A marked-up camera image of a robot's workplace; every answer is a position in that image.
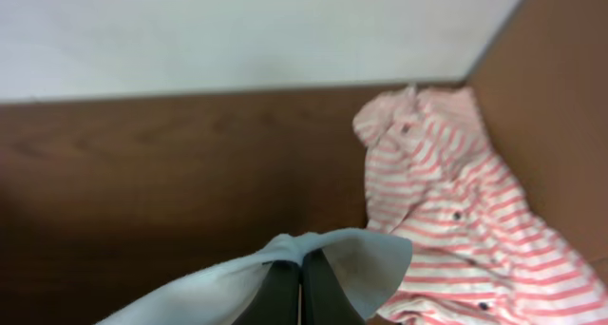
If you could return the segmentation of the white t-shirt green logo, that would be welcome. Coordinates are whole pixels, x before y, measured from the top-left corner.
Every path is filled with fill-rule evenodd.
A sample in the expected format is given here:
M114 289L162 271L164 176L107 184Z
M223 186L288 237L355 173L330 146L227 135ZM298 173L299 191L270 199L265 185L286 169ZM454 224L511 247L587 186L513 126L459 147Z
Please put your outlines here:
M181 277L102 325L362 324L394 295L408 239L362 229L279 235L250 256Z

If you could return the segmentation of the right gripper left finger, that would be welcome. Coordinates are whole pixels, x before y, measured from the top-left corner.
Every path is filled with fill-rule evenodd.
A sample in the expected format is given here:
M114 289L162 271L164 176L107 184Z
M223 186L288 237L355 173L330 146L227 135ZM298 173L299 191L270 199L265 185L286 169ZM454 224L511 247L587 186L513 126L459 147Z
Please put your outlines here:
M294 262L274 261L254 299L233 325L297 325L299 272Z

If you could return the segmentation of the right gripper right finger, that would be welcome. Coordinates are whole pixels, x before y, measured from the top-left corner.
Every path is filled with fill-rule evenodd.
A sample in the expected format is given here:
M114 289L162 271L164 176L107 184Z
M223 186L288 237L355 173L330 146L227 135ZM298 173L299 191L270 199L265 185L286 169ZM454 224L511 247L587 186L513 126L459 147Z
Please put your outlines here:
M301 323L303 325L365 325L343 291L321 249L303 259Z

